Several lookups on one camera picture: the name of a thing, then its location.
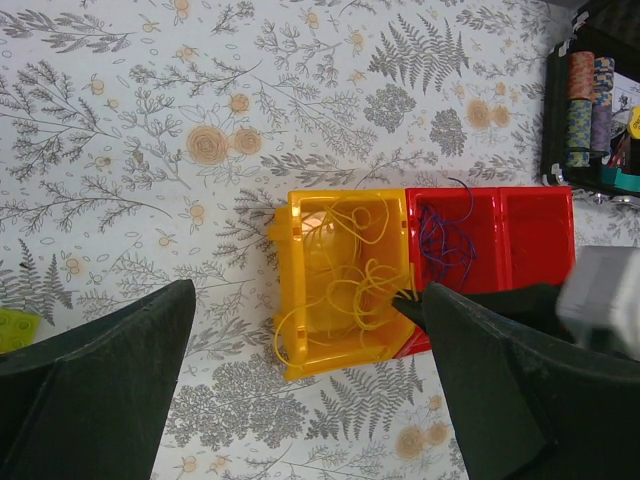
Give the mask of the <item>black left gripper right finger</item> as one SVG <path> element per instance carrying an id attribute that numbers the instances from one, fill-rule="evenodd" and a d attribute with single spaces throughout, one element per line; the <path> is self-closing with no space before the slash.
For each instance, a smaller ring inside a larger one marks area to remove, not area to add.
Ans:
<path id="1" fill-rule="evenodd" d="M 538 332 L 438 284 L 422 310 L 470 478 L 638 478 L 637 362 Z"/>

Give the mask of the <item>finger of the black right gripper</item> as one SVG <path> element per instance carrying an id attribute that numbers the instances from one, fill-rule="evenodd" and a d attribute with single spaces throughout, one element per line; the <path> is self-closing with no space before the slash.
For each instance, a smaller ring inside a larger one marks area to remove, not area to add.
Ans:
<path id="1" fill-rule="evenodd" d="M 560 285 L 534 284 L 513 290 L 464 294 L 464 297 L 492 312 L 560 340 L 574 343 L 568 328 L 556 315 Z M 422 332 L 427 333 L 424 319 L 423 293 L 400 290 L 392 306 Z"/>

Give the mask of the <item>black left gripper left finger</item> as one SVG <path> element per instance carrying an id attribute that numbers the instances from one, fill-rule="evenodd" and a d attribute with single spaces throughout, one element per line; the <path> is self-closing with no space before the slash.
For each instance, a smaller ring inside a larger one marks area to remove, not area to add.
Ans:
<path id="1" fill-rule="evenodd" d="M 150 478 L 195 308 L 178 280 L 2 355 L 2 478 Z"/>

